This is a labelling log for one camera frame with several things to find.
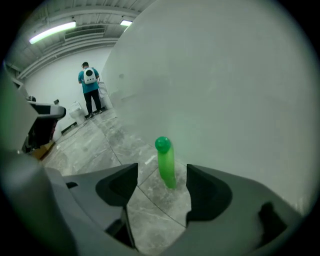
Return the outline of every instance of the leg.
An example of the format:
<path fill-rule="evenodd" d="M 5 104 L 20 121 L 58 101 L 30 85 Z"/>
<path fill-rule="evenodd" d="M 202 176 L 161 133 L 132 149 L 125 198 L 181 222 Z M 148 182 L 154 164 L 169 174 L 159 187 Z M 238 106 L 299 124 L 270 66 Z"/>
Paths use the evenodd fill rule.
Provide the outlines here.
<path fill-rule="evenodd" d="M 91 105 L 91 91 L 84 93 L 85 105 L 88 110 L 89 115 L 92 114 L 92 105 Z"/>
<path fill-rule="evenodd" d="M 99 90 L 96 89 L 96 90 L 91 91 L 91 95 L 92 95 L 92 98 L 94 100 L 96 110 L 100 111 L 101 110 L 101 102 L 100 102 L 100 99 L 99 99 Z"/>

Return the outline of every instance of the ceiling light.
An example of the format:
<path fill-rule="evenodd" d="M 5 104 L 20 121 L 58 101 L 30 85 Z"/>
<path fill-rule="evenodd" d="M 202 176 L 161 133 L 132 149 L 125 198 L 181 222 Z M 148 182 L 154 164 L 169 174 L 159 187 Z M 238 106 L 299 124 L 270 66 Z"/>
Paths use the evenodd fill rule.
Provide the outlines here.
<path fill-rule="evenodd" d="M 38 35 L 36 35 L 35 37 L 31 38 L 29 40 L 30 44 L 34 44 L 38 41 L 40 41 L 41 39 L 44 39 L 48 36 L 51 36 L 55 33 L 58 33 L 60 31 L 64 31 L 64 30 L 68 30 L 68 29 L 72 29 L 72 28 L 75 28 L 76 27 L 76 22 L 75 21 L 72 21 L 72 22 L 69 22 L 69 23 L 66 23 L 66 24 L 63 24 L 63 25 L 60 25 L 60 26 L 56 26 L 56 27 L 53 27 L 53 28 L 50 28 Z"/>
<path fill-rule="evenodd" d="M 120 25 L 127 26 L 127 27 L 129 27 L 131 24 L 132 24 L 132 21 L 129 21 L 129 20 L 123 20 L 120 23 Z"/>

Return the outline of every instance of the white backpack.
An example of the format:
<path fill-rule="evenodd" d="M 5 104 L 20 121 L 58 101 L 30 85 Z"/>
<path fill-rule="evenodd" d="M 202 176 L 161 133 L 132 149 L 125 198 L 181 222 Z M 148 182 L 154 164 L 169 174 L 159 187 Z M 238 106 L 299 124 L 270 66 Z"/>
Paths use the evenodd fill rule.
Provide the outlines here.
<path fill-rule="evenodd" d="M 83 73 L 83 81 L 86 85 L 89 85 L 89 84 L 92 84 L 94 83 L 95 81 L 97 81 L 96 79 L 96 74 L 93 70 L 93 68 L 91 67 L 88 67 L 84 70 L 84 73 Z"/>

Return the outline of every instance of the green cylinder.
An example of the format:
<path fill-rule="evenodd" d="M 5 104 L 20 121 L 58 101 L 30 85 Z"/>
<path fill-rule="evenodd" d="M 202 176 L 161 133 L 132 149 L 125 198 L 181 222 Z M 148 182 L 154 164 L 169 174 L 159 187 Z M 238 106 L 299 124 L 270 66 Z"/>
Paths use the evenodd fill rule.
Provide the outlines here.
<path fill-rule="evenodd" d="M 175 156 L 171 141 L 167 137 L 159 137 L 155 140 L 155 148 L 158 151 L 158 166 L 160 176 L 169 189 L 177 186 L 175 177 Z"/>

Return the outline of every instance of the blue shirt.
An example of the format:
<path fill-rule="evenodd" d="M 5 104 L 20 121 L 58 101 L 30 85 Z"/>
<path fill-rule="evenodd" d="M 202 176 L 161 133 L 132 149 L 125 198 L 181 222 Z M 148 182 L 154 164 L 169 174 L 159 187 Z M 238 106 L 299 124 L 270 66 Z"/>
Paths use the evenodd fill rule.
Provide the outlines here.
<path fill-rule="evenodd" d="M 94 71 L 94 74 L 95 76 L 99 76 L 99 73 L 97 70 L 95 70 L 93 67 L 92 67 L 93 71 Z M 90 84 L 85 84 L 85 81 L 84 81 L 84 71 L 80 71 L 79 75 L 78 75 L 78 81 L 79 82 L 82 82 L 82 90 L 83 90 L 83 93 L 86 94 L 86 93 L 89 93 L 93 90 L 97 90 L 99 88 L 98 86 L 98 82 L 95 81 L 93 83 L 90 83 Z"/>

